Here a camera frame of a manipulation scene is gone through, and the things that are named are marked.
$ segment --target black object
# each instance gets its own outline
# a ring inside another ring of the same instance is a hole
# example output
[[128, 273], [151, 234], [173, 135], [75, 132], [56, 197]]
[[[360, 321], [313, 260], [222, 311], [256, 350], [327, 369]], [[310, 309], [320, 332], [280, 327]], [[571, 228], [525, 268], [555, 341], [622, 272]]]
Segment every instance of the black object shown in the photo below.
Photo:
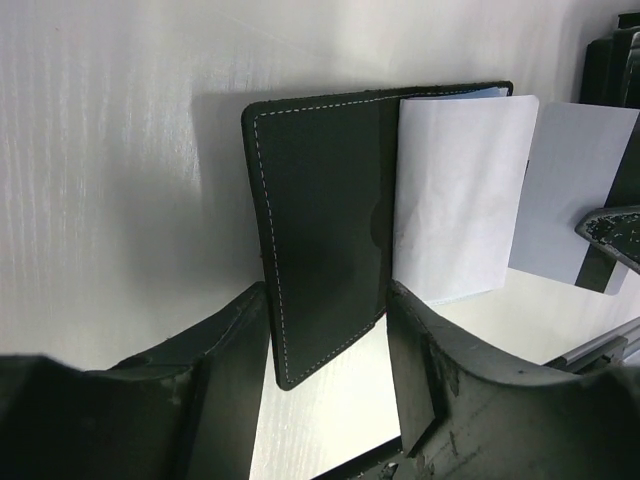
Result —
[[399, 448], [395, 440], [319, 478], [637, 476], [640, 369], [576, 376], [531, 364], [440, 317], [396, 282], [387, 322], [404, 455], [390, 447]]
[[400, 99], [510, 82], [261, 102], [242, 114], [276, 375], [289, 390], [373, 327], [391, 276]]
[[594, 210], [580, 220], [576, 233], [640, 274], [640, 206]]
[[[640, 108], [640, 14], [620, 15], [612, 35], [587, 48], [580, 103]], [[631, 134], [604, 208], [640, 204], [640, 119]], [[613, 257], [589, 248], [576, 285], [604, 292]]]
[[111, 370], [1, 357], [0, 478], [249, 478], [266, 318], [255, 284]]

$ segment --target white stitching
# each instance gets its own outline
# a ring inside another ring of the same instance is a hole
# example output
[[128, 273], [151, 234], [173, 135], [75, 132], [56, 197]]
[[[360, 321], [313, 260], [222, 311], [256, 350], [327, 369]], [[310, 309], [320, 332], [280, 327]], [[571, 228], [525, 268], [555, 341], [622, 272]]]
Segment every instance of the white stitching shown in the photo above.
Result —
[[378, 317], [380, 317], [380, 315], [384, 311], [384, 308], [382, 308], [382, 310], [380, 310], [375, 315], [375, 317], [374, 317], [375, 320], [373, 322], [370, 322], [370, 323], [366, 324], [362, 330], [360, 330], [358, 333], [353, 335], [351, 338], [349, 338], [346, 342], [344, 342], [338, 348], [333, 350], [328, 355], [325, 355], [324, 358], [322, 358], [319, 361], [317, 361], [315, 364], [313, 364], [311, 367], [306, 369], [304, 372], [302, 372], [300, 375], [298, 375], [294, 379], [290, 379], [289, 378], [289, 360], [287, 358], [287, 337], [286, 337], [285, 324], [284, 324], [284, 310], [283, 310], [284, 307], [283, 307], [283, 303], [282, 303], [282, 287], [280, 285], [280, 272], [278, 270], [278, 254], [276, 252], [276, 235], [275, 235], [275, 230], [273, 228], [273, 214], [271, 212], [271, 204], [269, 203], [269, 194], [267, 193], [267, 183], [266, 183], [265, 176], [264, 176], [264, 167], [262, 165], [262, 156], [260, 154], [260, 143], [258, 142], [258, 118], [259, 117], [266, 117], [266, 116], [273, 116], [273, 115], [283, 115], [283, 114], [288, 114], [288, 113], [299, 113], [299, 112], [307, 112], [307, 111], [313, 111], [313, 110], [321, 110], [321, 109], [325, 109], [325, 108], [345, 107], [345, 106], [348, 106], [348, 105], [358, 105], [358, 104], [362, 104], [362, 103], [380, 102], [382, 100], [391, 100], [391, 99], [394, 99], [394, 98], [433, 97], [433, 96], [452, 95], [452, 94], [455, 94], [455, 93], [461, 93], [461, 92], [465, 92], [466, 93], [466, 92], [473, 92], [473, 91], [474, 90], [454, 90], [454, 91], [449, 91], [449, 92], [428, 92], [428, 93], [424, 93], [424, 94], [409, 93], [409, 94], [402, 94], [402, 95], [391, 95], [391, 96], [388, 96], [388, 97], [371, 98], [371, 99], [368, 99], [368, 100], [357, 100], [357, 101], [353, 101], [353, 102], [334, 103], [334, 104], [331, 104], [331, 105], [319, 105], [317, 107], [302, 107], [302, 108], [292, 108], [292, 109], [289, 109], [289, 110], [278, 110], [278, 111], [274, 111], [274, 112], [265, 112], [265, 113], [260, 113], [260, 114], [256, 115], [253, 118], [253, 135], [254, 135], [255, 141], [256, 141], [256, 153], [257, 153], [257, 156], [258, 156], [258, 165], [260, 166], [260, 175], [262, 177], [262, 187], [264, 189], [264, 195], [265, 195], [265, 199], [267, 201], [267, 213], [268, 213], [268, 218], [269, 218], [269, 226], [271, 228], [271, 246], [273, 248], [273, 259], [274, 259], [274, 266], [275, 266], [275, 271], [276, 271], [276, 281], [277, 281], [277, 284], [278, 284], [278, 301], [279, 301], [279, 304], [280, 304], [280, 326], [282, 328], [282, 345], [283, 345], [283, 351], [284, 351], [284, 375], [285, 375], [285, 377], [287, 379], [287, 383], [296, 383], [299, 379], [308, 376], [311, 372], [313, 372], [316, 368], [318, 368], [319, 365], [321, 365], [322, 363], [327, 361], [329, 358], [331, 358], [332, 356], [337, 354], [339, 351], [344, 350], [347, 346], [349, 346], [351, 343], [353, 343], [355, 340], [357, 340], [364, 332], [366, 332], [371, 327], [373, 327], [373, 325], [375, 325]]

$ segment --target gray surface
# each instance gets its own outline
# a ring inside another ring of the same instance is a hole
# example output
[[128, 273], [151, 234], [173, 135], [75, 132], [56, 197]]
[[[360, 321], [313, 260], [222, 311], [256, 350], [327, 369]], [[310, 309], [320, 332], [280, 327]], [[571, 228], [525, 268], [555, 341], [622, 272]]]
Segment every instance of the gray surface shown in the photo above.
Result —
[[614, 328], [610, 332], [604, 335], [594, 338], [590, 342], [580, 345], [578, 348], [574, 348], [570, 352], [562, 355], [568, 363], [575, 361], [576, 359], [584, 356], [585, 354], [592, 352], [593, 350], [601, 347], [605, 343], [613, 340], [616, 337], [625, 337], [628, 341], [628, 345], [640, 340], [640, 317], [625, 323], [624, 325]]
[[[591, 105], [556, 103], [543, 110], [509, 267], [575, 284], [589, 248], [575, 226], [604, 206], [637, 118], [637, 110]], [[612, 276], [611, 293], [622, 285], [619, 273]]]

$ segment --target white backdrop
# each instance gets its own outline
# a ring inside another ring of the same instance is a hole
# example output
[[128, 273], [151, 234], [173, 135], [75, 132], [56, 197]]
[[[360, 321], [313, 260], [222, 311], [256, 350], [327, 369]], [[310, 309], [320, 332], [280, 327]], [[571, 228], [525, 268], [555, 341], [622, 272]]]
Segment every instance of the white backdrop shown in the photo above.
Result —
[[[509, 79], [577, 95], [637, 0], [3, 0], [0, 352], [106, 368], [262, 277], [239, 115], [255, 100]], [[518, 272], [442, 311], [545, 361], [640, 314]], [[254, 479], [305, 479], [398, 433], [384, 322], [291, 393], [269, 364]]]

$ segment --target white paper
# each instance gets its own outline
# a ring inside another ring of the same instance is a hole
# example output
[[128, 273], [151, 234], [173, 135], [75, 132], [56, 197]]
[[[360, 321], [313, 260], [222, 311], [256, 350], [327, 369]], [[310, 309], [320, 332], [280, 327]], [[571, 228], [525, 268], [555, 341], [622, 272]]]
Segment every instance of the white paper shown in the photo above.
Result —
[[393, 276], [425, 303], [504, 285], [538, 104], [402, 100]]

